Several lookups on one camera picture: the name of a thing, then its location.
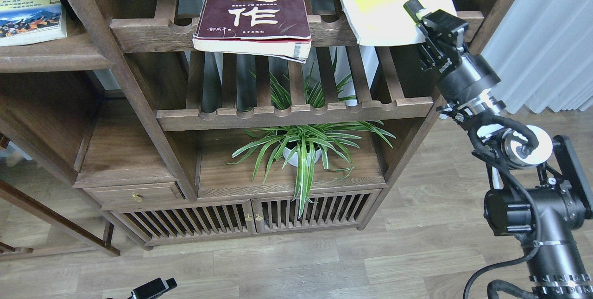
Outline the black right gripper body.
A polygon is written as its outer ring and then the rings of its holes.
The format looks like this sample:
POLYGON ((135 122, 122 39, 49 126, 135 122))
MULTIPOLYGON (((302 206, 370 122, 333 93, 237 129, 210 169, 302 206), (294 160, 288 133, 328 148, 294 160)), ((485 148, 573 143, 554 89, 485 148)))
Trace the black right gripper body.
POLYGON ((415 13, 417 27, 425 40, 418 47, 422 70, 434 69, 439 74, 436 87, 445 100, 465 104, 500 78, 480 55, 469 52, 464 43, 468 23, 444 10, 415 13))

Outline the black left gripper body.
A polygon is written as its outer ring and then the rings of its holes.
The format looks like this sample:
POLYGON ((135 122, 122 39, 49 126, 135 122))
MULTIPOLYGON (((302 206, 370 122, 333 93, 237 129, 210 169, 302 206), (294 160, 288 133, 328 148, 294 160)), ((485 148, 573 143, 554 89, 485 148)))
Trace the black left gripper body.
POLYGON ((156 299, 163 295, 170 289, 169 282, 157 278, 152 280, 138 288, 135 288, 131 292, 132 299, 156 299))

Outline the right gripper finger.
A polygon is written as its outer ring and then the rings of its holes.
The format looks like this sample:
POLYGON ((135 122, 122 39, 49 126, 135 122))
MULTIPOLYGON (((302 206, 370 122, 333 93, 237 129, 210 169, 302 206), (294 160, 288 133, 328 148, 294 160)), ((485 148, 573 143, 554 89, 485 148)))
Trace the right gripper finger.
POLYGON ((403 7, 415 24, 423 24, 424 17, 429 13, 419 0, 409 0, 404 3, 403 7))

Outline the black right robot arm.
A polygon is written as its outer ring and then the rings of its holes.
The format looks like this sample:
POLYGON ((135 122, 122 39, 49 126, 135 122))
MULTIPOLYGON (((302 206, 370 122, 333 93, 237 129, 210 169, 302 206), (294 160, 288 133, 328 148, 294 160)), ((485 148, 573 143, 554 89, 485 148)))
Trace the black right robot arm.
POLYGON ((487 271, 527 263, 532 291, 492 280, 487 296, 500 292, 519 299, 590 299, 592 278, 582 262, 573 230, 592 218, 592 191, 569 138, 502 117, 505 105, 490 94, 496 72, 463 42, 468 23, 444 10, 428 11, 418 0, 404 8, 424 35, 418 51, 423 70, 439 74, 436 87, 446 100, 439 113, 466 130, 473 155, 484 161, 490 190, 484 217, 496 236, 514 236, 523 257, 475 272, 466 283, 467 299, 475 280, 487 271))

